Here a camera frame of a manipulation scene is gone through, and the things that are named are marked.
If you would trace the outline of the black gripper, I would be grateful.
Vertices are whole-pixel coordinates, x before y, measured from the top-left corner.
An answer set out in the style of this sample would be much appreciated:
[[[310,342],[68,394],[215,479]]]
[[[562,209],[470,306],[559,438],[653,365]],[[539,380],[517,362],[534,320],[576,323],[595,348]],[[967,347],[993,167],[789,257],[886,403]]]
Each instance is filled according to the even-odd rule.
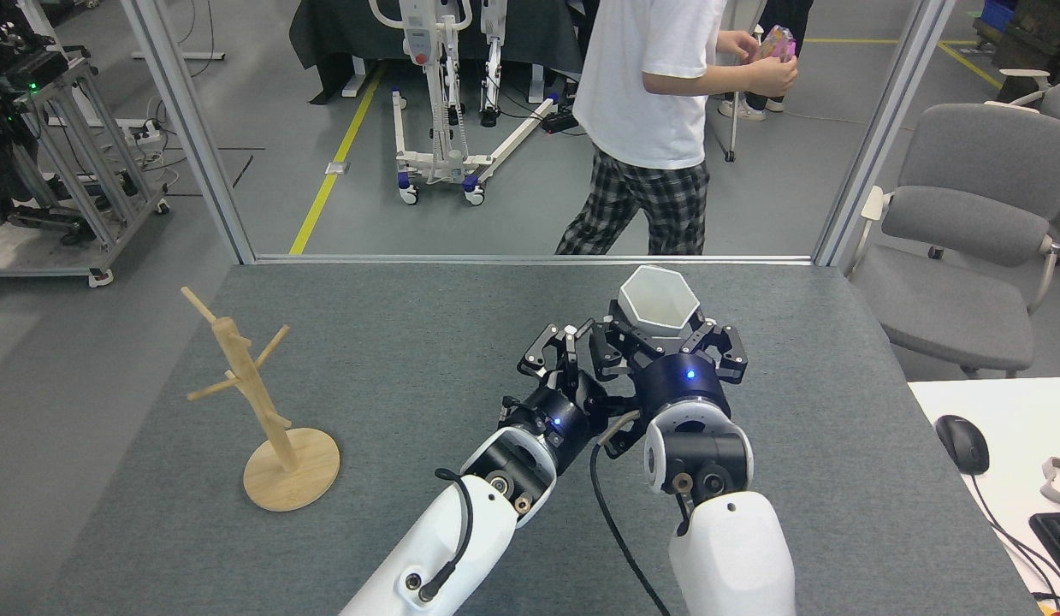
[[[646,360],[637,358],[644,347],[646,333],[625,320],[589,320],[589,355],[596,381],[634,375],[646,420],[662,413],[670,403],[694,397],[710,400],[726,412],[721,381],[741,383],[749,366],[737,329],[716,321],[706,321],[691,333],[690,353],[664,355],[646,366]]]
[[[607,391],[579,365],[577,344],[591,325],[565,325],[560,332],[560,373],[546,375],[545,350],[554,345],[560,328],[546,325],[518,360],[518,373],[541,379],[532,394],[518,401],[504,398],[500,426],[517,426],[545,441],[556,475],[567,471],[593,436],[607,428]]]

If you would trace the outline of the person's right hand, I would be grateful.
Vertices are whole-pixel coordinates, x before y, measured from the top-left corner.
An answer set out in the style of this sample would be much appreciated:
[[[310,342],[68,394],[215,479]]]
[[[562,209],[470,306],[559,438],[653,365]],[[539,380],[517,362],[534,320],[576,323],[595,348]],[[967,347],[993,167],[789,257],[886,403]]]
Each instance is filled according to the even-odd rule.
[[[745,91],[768,98],[784,96],[798,78],[798,58],[764,57],[743,66]]]

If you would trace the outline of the person's left hand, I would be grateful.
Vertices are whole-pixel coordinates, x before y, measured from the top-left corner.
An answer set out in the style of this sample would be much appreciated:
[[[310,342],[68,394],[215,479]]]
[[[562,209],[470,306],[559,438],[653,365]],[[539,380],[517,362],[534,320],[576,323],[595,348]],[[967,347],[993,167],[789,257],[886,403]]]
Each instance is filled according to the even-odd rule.
[[[759,39],[745,31],[720,30],[716,42],[719,55],[734,56],[738,61],[749,63],[759,55],[761,45]]]

